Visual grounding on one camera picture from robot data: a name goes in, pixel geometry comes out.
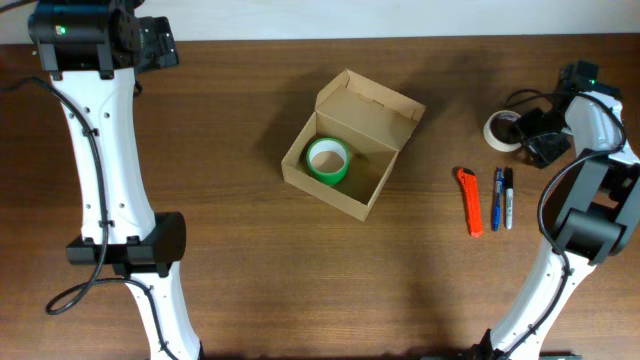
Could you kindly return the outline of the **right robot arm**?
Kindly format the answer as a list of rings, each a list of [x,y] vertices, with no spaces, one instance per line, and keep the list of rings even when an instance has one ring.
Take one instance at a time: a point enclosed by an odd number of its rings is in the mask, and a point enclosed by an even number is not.
[[[620,253],[639,224],[639,158],[622,121],[618,88],[597,65],[562,68],[551,93],[518,90],[485,123],[486,142],[526,151],[545,168],[569,149],[574,161],[545,186],[537,207],[540,248],[507,315],[464,359],[540,359],[555,320],[580,283]]]

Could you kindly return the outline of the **black white marker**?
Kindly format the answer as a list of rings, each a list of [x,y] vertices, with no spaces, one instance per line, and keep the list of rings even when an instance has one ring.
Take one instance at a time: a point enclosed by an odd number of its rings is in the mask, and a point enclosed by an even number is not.
[[[504,171],[504,189],[505,189],[505,227],[510,230],[513,227],[513,202],[514,202],[514,183],[513,169],[507,167]]]

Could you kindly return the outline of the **green tape roll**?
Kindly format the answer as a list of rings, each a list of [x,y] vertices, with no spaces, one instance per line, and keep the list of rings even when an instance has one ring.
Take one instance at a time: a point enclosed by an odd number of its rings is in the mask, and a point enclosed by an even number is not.
[[[346,176],[351,156],[341,140],[324,137],[309,145],[305,159],[313,178],[325,185],[335,186]]]

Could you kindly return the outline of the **brown cardboard box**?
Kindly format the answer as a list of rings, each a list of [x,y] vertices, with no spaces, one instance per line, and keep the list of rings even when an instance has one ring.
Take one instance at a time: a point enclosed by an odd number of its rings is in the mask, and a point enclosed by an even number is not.
[[[318,93],[313,113],[282,159],[284,181],[363,221],[425,111],[425,105],[344,70]],[[313,178],[305,159],[309,145],[324,137],[341,140],[351,156],[335,186]]]

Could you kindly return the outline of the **orange utility knife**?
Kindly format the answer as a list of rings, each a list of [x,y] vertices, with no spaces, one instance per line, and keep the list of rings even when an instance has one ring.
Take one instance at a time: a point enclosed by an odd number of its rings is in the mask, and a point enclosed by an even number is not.
[[[456,178],[464,195],[464,205],[469,234],[480,237],[483,234],[483,221],[479,199],[479,187],[475,173],[468,168],[456,170]]]

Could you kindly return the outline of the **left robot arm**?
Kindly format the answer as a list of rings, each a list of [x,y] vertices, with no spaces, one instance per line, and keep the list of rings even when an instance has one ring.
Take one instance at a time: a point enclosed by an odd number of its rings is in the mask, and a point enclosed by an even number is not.
[[[60,314],[93,286],[125,285],[137,304],[154,359],[200,359],[202,343],[187,312],[180,268],[186,224],[178,212],[153,211],[136,145],[133,103],[143,72],[179,62],[169,21],[137,17],[129,0],[39,2],[28,22],[44,87],[61,103],[80,181],[80,235],[66,249],[74,265],[94,269],[86,283],[46,307]]]

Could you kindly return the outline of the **blue pen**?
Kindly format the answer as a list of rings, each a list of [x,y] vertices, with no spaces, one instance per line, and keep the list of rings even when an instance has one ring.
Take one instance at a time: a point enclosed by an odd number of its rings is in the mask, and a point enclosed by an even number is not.
[[[493,231],[498,231],[501,222],[501,197],[503,190],[503,169],[497,168],[495,171],[495,182],[494,182],[494,196],[493,196],[493,205],[492,205],[492,216],[491,216],[491,229]]]

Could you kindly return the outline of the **white tape roll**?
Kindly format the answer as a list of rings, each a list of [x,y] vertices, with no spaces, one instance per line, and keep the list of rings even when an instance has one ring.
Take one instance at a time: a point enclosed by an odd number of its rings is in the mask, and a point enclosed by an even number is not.
[[[520,117],[520,114],[511,110],[494,112],[483,128],[483,135],[487,144],[493,149],[504,153],[511,153],[520,149],[520,142],[509,138],[511,125]]]

